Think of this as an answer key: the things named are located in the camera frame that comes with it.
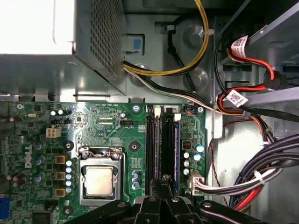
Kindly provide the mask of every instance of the yellow wire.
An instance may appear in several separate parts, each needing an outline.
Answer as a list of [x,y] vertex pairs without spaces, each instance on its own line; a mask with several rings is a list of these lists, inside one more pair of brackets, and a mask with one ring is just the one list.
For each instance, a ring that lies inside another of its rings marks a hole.
[[207,20],[207,16],[206,16],[206,12],[200,2],[200,0],[194,0],[195,4],[197,5],[200,15],[202,17],[203,20],[203,26],[204,26],[204,41],[203,44],[198,52],[198,54],[196,55],[196,57],[189,63],[187,64],[185,67],[180,68],[180,69],[175,69],[175,70],[169,70],[169,71],[146,71],[146,70],[141,70],[141,69],[137,69],[137,68],[133,68],[129,65],[124,65],[125,68],[127,68],[128,70],[139,74],[139,75],[145,75],[145,76],[166,76],[166,75],[170,75],[173,73],[177,73],[177,72],[181,72],[184,71],[186,69],[191,68],[193,65],[196,64],[196,62],[198,62],[204,55],[207,46],[208,46],[208,42],[209,42],[209,35],[207,34],[207,31],[209,30],[209,24],[208,24],[208,20]]

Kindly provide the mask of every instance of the white connector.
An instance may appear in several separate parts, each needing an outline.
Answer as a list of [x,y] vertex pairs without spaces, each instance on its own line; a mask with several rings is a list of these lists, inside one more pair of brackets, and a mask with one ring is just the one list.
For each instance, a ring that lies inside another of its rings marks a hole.
[[161,106],[154,107],[154,115],[155,115],[155,118],[160,118],[160,116],[161,116]]
[[189,177],[189,189],[191,191],[191,194],[193,196],[202,196],[204,195],[200,190],[195,189],[195,182],[204,182],[205,178],[202,177],[202,175],[199,174],[197,171],[192,171],[190,172],[190,177]]
[[46,137],[47,138],[58,138],[61,136],[61,128],[47,128]]
[[180,113],[175,113],[174,114],[174,121],[177,122],[177,121],[180,121],[182,118],[182,114]]

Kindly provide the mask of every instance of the white wire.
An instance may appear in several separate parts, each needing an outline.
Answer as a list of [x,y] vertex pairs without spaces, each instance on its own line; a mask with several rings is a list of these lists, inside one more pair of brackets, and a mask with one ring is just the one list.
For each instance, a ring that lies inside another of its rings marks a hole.
[[218,110],[216,110],[216,109],[214,109],[214,108],[212,108],[212,107],[209,107],[209,106],[205,105],[203,102],[201,102],[201,101],[199,101],[199,100],[197,100],[197,99],[194,99],[194,98],[192,98],[192,97],[185,96],[185,95],[181,95],[181,94],[176,94],[176,93],[170,93],[170,92],[165,92],[165,91],[157,90],[157,89],[155,89],[154,87],[152,87],[151,85],[149,85],[147,82],[145,82],[145,81],[144,81],[142,78],[140,78],[137,74],[131,72],[131,71],[128,70],[127,68],[124,68],[124,70],[125,70],[126,72],[128,72],[129,74],[131,74],[132,76],[135,76],[136,78],[138,78],[138,79],[139,79],[145,86],[147,86],[149,89],[153,90],[153,91],[156,92],[156,93],[164,94],[164,95],[166,95],[166,96],[170,96],[170,97],[185,98],[185,99],[188,99],[189,101],[192,101],[192,102],[194,102],[194,103],[196,103],[196,104],[198,104],[198,105],[200,105],[200,106],[202,106],[202,107],[204,107],[204,108],[206,108],[206,109],[209,109],[209,110],[214,111],[214,112],[216,112],[216,113],[220,113],[220,114],[224,114],[224,115],[226,115],[226,113],[223,113],[223,112],[218,111]]
[[[272,174],[275,170],[276,169],[274,169],[274,168],[267,170],[266,172],[264,172],[261,175],[261,178],[265,179],[267,176],[269,176],[270,174]],[[196,183],[197,183],[197,187],[200,188],[200,189],[202,189],[202,190],[227,190],[227,189],[232,189],[232,188],[243,187],[243,186],[246,186],[248,184],[254,183],[256,181],[259,181],[259,178],[254,178],[251,181],[248,181],[248,182],[245,182],[245,183],[241,183],[241,184],[237,184],[237,185],[233,185],[233,186],[229,186],[229,187],[213,187],[213,186],[205,185],[205,184],[203,184],[201,182],[198,182],[198,181],[196,181]]]

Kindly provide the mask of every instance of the cable tie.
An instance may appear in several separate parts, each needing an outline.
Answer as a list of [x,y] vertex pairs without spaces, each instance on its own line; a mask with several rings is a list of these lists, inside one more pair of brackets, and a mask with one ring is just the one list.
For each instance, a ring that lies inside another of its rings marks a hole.
[[243,174],[241,172],[239,173],[239,177],[241,177],[242,180],[244,180],[245,182],[248,181],[248,179],[245,176],[243,176]]
[[241,118],[244,118],[244,119],[248,119],[251,117],[251,113],[250,112],[247,112],[247,111],[244,111]]
[[254,176],[256,176],[256,178],[261,182],[262,185],[266,184],[266,182],[263,180],[263,177],[262,177],[260,172],[255,170],[254,171]]
[[271,144],[271,142],[268,142],[268,141],[263,141],[263,144],[261,146],[264,146],[264,145],[269,145]]
[[204,35],[208,35],[208,36],[214,35],[214,29],[208,29],[207,31],[204,32]]

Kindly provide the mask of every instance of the white cable label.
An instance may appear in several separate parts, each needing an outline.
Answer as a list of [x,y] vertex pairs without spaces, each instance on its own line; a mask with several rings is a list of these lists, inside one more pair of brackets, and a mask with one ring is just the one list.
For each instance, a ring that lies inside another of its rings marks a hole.
[[246,97],[242,96],[236,90],[232,90],[226,96],[226,99],[228,99],[236,107],[240,107],[240,106],[244,105],[248,101],[248,99]]
[[238,57],[246,57],[245,55],[245,44],[247,42],[248,35],[239,38],[235,42],[233,42],[231,49],[235,55]]

